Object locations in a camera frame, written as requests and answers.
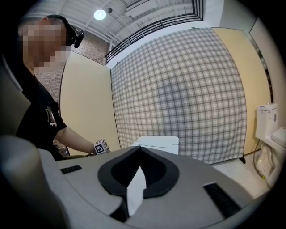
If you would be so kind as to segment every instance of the checkered fabric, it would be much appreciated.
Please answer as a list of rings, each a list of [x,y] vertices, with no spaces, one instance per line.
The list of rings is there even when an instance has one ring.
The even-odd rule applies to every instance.
[[[216,163],[243,155],[246,103],[228,50],[212,29],[152,40],[112,69],[121,146],[179,137],[179,155]]]

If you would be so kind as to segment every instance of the man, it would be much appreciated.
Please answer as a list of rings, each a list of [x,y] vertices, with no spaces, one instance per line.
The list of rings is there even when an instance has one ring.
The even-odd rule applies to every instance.
[[[53,140],[86,153],[93,153],[93,143],[67,127],[58,114],[59,106],[34,74],[44,67],[66,46],[79,45],[82,36],[69,25],[66,18],[49,15],[36,25],[29,25],[23,36],[17,37],[16,49],[6,55],[7,63],[22,87],[22,93],[31,102],[16,136],[27,139],[37,148],[49,151],[56,161],[64,157],[53,146]]]

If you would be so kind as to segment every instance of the ceiling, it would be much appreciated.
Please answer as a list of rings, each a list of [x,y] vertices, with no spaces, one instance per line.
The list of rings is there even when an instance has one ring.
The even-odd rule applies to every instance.
[[[113,11],[105,19],[94,19],[96,10],[108,8]],[[155,21],[192,12],[192,0],[41,0],[24,17],[59,14],[115,45]]]

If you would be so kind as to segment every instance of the paper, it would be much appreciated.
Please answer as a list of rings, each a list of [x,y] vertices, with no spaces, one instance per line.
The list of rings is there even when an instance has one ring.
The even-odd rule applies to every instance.
[[[146,188],[145,175],[141,169],[138,168],[135,176],[127,187],[127,207],[129,216],[135,214],[143,201],[143,190]]]

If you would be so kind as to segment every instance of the ceiling light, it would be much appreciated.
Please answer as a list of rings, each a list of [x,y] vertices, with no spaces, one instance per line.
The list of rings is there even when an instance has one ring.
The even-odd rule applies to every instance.
[[[97,19],[97,20],[102,20],[106,17],[106,12],[102,9],[99,9],[97,10],[95,13],[94,13],[94,18]]]

